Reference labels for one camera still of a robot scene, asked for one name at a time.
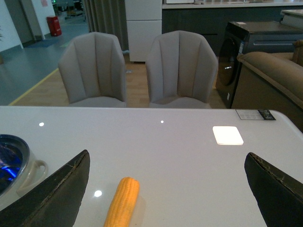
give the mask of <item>corn cob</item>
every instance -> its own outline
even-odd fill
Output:
[[[107,212],[104,227],[128,227],[139,194],[140,184],[131,177],[123,178]]]

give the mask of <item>white table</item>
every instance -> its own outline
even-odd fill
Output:
[[[130,226],[261,227],[246,155],[254,152],[303,182],[303,134],[284,115],[272,114],[276,121],[241,120],[235,110],[2,106],[0,133],[23,138],[50,174],[89,151],[77,227],[103,225],[125,176],[141,184]],[[218,145],[213,126],[236,126],[244,144]],[[102,196],[94,197],[96,190]]]

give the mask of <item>curtain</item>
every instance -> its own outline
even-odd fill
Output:
[[[90,32],[113,34],[128,50],[125,0],[82,0]]]

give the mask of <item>chair backrest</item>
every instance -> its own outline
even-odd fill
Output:
[[[174,31],[155,38],[146,69],[150,102],[181,96],[208,103],[218,59],[202,35]]]
[[[115,35],[77,36],[58,65],[70,104],[99,96],[126,101],[125,61]]]

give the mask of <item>bowl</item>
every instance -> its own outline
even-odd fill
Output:
[[[23,139],[0,134],[0,210],[40,184],[47,174],[47,164],[36,160]]]

